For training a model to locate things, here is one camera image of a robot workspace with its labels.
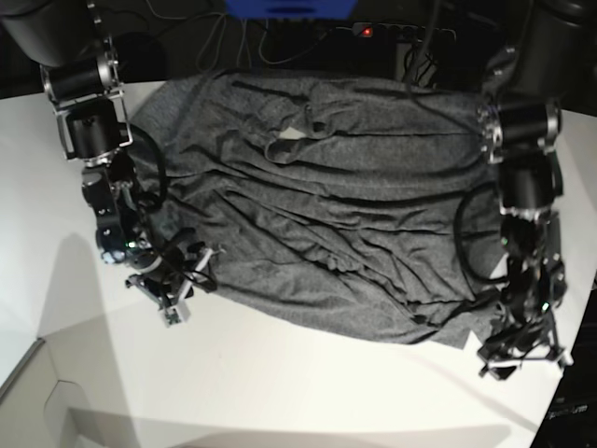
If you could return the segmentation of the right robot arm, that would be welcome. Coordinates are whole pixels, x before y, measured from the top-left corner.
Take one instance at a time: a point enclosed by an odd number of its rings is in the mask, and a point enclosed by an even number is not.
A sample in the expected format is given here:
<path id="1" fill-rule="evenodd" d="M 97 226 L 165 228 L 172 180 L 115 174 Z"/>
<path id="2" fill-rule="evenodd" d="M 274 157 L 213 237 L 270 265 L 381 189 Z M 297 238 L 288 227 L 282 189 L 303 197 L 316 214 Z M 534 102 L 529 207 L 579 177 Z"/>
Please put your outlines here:
<path id="1" fill-rule="evenodd" d="M 475 103 L 368 77 L 223 70 L 173 79 L 132 117 L 117 55 L 85 1 L 5 1 L 40 66 L 102 258 L 161 309 L 195 290 L 380 343 L 490 349 L 507 313 L 469 282 L 499 260 Z"/>

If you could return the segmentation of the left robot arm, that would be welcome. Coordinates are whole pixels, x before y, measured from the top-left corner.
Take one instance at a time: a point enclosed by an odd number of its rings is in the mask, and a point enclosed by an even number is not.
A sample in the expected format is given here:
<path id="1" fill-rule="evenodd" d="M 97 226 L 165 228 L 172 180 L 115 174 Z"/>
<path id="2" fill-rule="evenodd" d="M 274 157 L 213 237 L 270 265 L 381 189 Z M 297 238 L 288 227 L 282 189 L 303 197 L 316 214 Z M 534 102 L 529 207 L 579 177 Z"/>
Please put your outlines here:
<path id="1" fill-rule="evenodd" d="M 497 279 L 502 317 L 478 351 L 482 375 L 506 380 L 544 348 L 561 368 L 572 359 L 560 344 L 554 311 L 567 289 L 560 220 L 553 204 L 563 194 L 556 142 L 561 99 L 590 43 L 592 1 L 535 1 L 521 41 L 488 64 L 479 108 L 481 151 L 497 177 L 464 197 L 494 192 L 499 199 L 501 245 L 507 272 Z"/>

